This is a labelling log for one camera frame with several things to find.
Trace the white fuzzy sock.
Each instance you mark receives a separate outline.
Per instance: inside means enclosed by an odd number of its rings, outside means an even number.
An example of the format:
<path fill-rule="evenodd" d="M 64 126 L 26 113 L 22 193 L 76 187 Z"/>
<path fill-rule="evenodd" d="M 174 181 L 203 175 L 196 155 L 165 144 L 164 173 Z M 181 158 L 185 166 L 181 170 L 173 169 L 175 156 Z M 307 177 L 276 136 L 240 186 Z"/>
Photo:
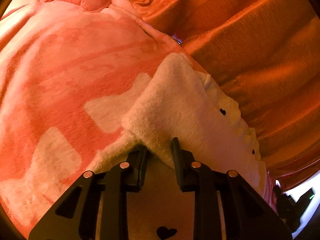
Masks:
<path fill-rule="evenodd" d="M 120 138 L 95 158 L 95 171 L 124 161 L 138 144 L 151 151 L 141 191 L 127 195 L 130 239 L 157 239 L 161 226 L 176 229 L 174 239 L 193 237 L 194 194 L 178 187 L 173 138 L 212 170 L 237 170 L 265 194 L 255 130 L 241 118 L 238 103 L 183 54 L 168 55 L 153 75 L 138 74 L 129 90 L 87 102 L 85 111 L 104 132 L 121 128 Z"/>

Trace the pink fleece blanket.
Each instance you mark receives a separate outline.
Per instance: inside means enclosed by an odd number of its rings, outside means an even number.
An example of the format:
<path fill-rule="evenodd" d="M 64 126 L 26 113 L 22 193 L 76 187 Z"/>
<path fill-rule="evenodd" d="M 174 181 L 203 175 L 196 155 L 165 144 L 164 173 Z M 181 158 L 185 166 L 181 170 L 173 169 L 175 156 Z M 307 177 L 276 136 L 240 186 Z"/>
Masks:
<path fill-rule="evenodd" d="M 24 237 L 120 138 L 121 128 L 104 132 L 85 104 L 129 90 L 172 53 L 209 74 L 128 0 L 98 13 L 33 1 L 1 21 L 1 204 Z"/>

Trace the orange satin curtain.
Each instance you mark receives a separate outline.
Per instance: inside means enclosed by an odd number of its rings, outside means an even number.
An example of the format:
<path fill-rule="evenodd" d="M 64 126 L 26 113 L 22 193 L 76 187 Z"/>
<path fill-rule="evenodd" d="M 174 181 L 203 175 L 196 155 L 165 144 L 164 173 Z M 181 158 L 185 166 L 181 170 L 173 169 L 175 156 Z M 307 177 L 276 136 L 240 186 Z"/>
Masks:
<path fill-rule="evenodd" d="M 130 0 L 238 104 L 285 189 L 319 170 L 319 17 L 308 0 Z"/>

